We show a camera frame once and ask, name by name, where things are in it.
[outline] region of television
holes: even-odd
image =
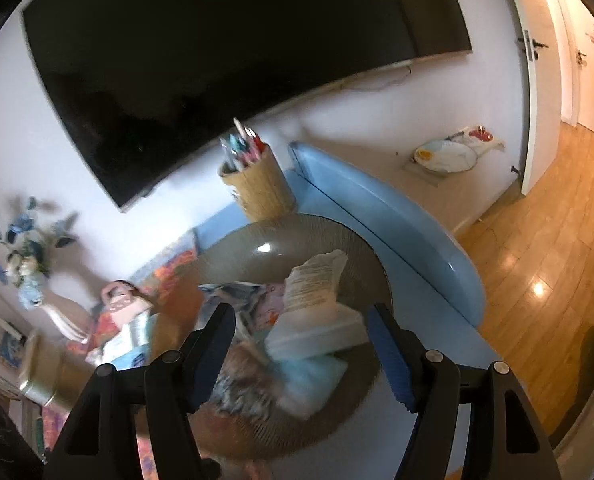
[[[120,208],[232,117],[471,50],[457,0],[33,0],[23,18],[52,105]]]

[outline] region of white oval plate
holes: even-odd
[[[451,140],[431,140],[414,150],[414,161],[434,173],[460,173],[475,167],[477,153]]]

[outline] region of vase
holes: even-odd
[[[92,330],[93,319],[76,301],[55,294],[44,288],[43,301],[39,307],[50,316],[59,331],[68,339],[79,343],[88,342]]]

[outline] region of metal bolt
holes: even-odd
[[[179,361],[181,354],[177,350],[168,350],[161,358],[163,362],[171,364]]]
[[[493,367],[494,371],[501,375],[506,375],[510,371],[510,367],[503,361],[497,361],[494,363]]]
[[[429,350],[426,352],[426,359],[431,363],[440,363],[443,361],[443,354],[438,350]]]
[[[107,377],[114,371],[114,366],[110,363],[106,363],[105,365],[100,365],[97,367],[96,374],[99,377]]]

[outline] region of wooden pen holder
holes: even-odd
[[[296,209],[297,201],[267,144],[256,163],[233,173],[222,166],[219,176],[232,189],[235,200],[251,222],[284,216]]]

